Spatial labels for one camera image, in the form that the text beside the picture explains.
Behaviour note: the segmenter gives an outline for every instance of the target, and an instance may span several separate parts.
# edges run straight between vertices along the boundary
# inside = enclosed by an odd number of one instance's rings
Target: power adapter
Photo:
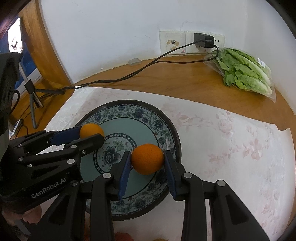
[[[195,43],[195,46],[197,48],[214,48],[214,40],[215,38],[211,35],[194,33],[194,42],[200,41],[198,43]]]

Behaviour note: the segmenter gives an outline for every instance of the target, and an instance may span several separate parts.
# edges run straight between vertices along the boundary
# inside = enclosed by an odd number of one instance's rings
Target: plate rim
[[[112,102],[108,102],[105,103],[103,105],[100,105],[98,107],[96,107],[95,109],[91,110],[90,112],[88,112],[85,116],[83,116],[78,123],[75,125],[75,127],[80,126],[86,119],[88,119],[90,116],[92,116],[94,113],[110,108],[114,105],[121,105],[121,104],[136,104],[136,105],[140,105],[142,107],[148,108],[149,110],[153,111],[154,113],[158,114],[164,121],[165,123],[168,125],[168,127],[170,128],[170,130],[172,131],[173,137],[175,139],[175,147],[176,147],[176,157],[175,160],[178,163],[181,163],[181,142],[180,142],[180,138],[178,135],[178,132],[174,126],[174,124],[172,123],[172,121],[169,119],[169,117],[163,113],[160,109],[158,109],[157,107],[143,102],[143,101],[139,101],[139,100],[132,100],[132,99],[126,99],[126,100],[115,100]],[[114,221],[124,221],[124,220],[128,220],[128,219],[133,219],[133,218],[137,218],[140,217],[148,212],[150,212],[152,209],[154,209],[157,205],[159,205],[163,199],[168,195],[169,193],[169,188],[168,185],[166,186],[166,188],[164,189],[163,193],[150,205],[148,205],[147,207],[143,208],[140,211],[137,211],[135,213],[132,214],[122,214],[122,215],[112,215],[112,219]]]

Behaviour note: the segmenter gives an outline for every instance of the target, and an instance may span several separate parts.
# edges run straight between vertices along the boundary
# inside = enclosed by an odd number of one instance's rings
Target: plate
[[[136,100],[119,100],[97,107],[76,126],[95,123],[105,134],[104,144],[81,158],[81,176],[92,181],[121,161],[124,151],[151,143],[170,150],[181,162],[181,144],[170,119],[156,107]],[[139,217],[156,207],[169,193],[164,168],[151,175],[141,175],[131,168],[126,194],[119,202],[111,201],[113,220]],[[86,210],[89,212],[90,200]]]

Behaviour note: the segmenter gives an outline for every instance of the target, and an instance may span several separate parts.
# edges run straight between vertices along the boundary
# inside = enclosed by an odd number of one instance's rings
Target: wooden table
[[[193,61],[199,58],[200,56],[174,56],[166,59],[171,61]],[[145,60],[136,66],[124,65],[110,69],[86,78],[77,85],[95,80],[121,78],[138,70],[150,61]],[[273,123],[279,130],[290,128],[293,139],[296,139],[296,116],[278,91],[276,91],[276,103],[273,103],[263,95],[242,91],[235,87],[226,87],[223,85],[223,77],[204,63],[159,63],[148,67],[131,79],[94,86],[143,91],[208,104],[249,118]],[[72,93],[73,91],[69,90],[64,96],[56,96],[51,101],[48,101],[49,103],[46,103],[43,109],[36,110],[39,129],[45,128]],[[17,113],[22,112],[21,107],[19,107],[15,109],[13,114],[17,118]],[[30,117],[25,120],[25,124],[29,128],[29,132],[34,132]],[[19,136],[24,133],[25,130],[22,129]],[[296,205],[294,205],[291,218],[295,213]]]

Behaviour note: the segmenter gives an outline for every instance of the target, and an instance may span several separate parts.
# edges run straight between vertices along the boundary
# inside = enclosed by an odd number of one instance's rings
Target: bagged lettuce
[[[204,59],[215,56],[211,52]],[[215,60],[205,62],[215,71],[224,76],[226,86],[234,85],[246,91],[254,91],[276,101],[274,85],[271,81],[271,70],[260,59],[256,60],[249,54],[232,48],[219,49]]]

